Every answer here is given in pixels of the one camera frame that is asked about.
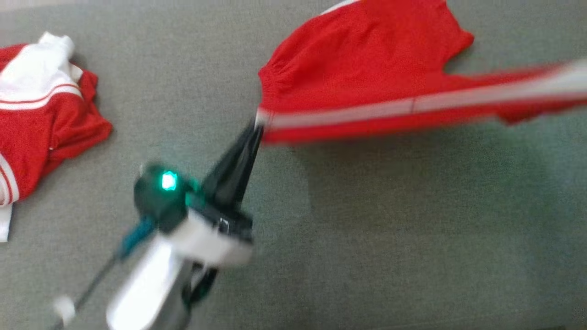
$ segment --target red and white shirt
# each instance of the red and white shirt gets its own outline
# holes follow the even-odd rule
[[[300,26],[259,71],[266,142],[387,134],[587,103],[587,60],[447,75],[473,43],[445,0],[343,1]]]
[[[69,63],[73,51],[69,37],[47,32],[38,43],[0,49],[0,207],[26,198],[112,130],[93,103],[97,76]],[[0,210],[0,241],[7,210]]]

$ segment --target green indicator light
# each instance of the green indicator light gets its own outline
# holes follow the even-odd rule
[[[164,190],[175,190],[177,188],[177,174],[172,171],[163,173],[161,177],[161,188]]]

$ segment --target folded shirt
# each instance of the folded shirt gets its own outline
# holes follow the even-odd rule
[[[112,130],[93,103],[97,76],[69,63],[73,51],[69,37],[47,32],[38,43],[0,49],[0,207],[29,196]],[[6,210],[0,231],[8,233]]]

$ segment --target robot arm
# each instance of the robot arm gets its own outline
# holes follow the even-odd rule
[[[261,136],[249,125],[201,188],[164,166],[146,168],[135,205],[157,231],[107,308],[111,330],[184,329],[218,269],[250,260],[252,221],[240,204]]]

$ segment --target gray fabric surface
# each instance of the gray fabric surface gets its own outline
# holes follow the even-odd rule
[[[136,221],[139,165],[202,176],[260,99],[257,70],[335,1],[78,4],[0,14],[0,42],[67,34],[115,131],[15,209],[0,328],[45,329]],[[449,1],[477,39],[460,73],[584,56],[587,5]],[[256,255],[224,271],[190,329],[529,329],[587,308],[587,112],[263,149],[244,207]],[[134,262],[71,329],[105,329]]]

